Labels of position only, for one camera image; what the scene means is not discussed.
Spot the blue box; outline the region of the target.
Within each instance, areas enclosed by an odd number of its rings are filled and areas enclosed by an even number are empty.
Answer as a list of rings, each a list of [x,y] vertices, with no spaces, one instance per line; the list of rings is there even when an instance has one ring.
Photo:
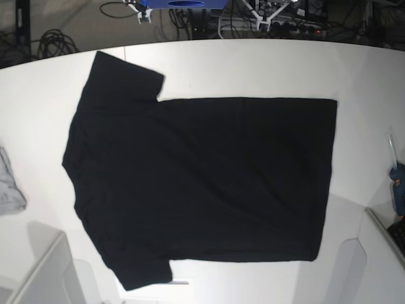
[[[145,0],[144,2],[152,9],[205,8],[221,10],[228,3],[228,0]]]

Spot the grey cloth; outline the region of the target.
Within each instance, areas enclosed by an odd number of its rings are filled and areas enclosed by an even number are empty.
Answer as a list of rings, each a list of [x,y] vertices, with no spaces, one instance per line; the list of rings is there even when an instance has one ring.
[[[1,147],[1,215],[24,211],[27,200],[18,188],[6,150]]]

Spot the blue glue gun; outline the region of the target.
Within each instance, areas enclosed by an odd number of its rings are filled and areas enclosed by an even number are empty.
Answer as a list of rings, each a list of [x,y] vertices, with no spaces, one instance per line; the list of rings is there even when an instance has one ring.
[[[404,164],[398,160],[392,134],[387,133],[392,168],[389,177],[392,181],[393,209],[400,219],[404,218]]]

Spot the black keyboard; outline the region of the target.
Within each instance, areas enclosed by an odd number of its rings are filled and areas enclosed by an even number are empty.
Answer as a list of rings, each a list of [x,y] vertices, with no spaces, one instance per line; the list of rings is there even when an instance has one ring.
[[[394,224],[392,224],[388,229],[389,234],[395,241],[397,247],[400,249],[402,254],[405,254],[405,221],[402,219]]]

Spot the black T-shirt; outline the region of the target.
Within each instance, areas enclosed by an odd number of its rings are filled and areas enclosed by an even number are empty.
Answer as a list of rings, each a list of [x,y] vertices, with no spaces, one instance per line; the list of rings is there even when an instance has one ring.
[[[63,157],[75,211],[121,285],[170,282],[172,260],[315,260],[337,102],[160,102],[163,82],[98,52]]]

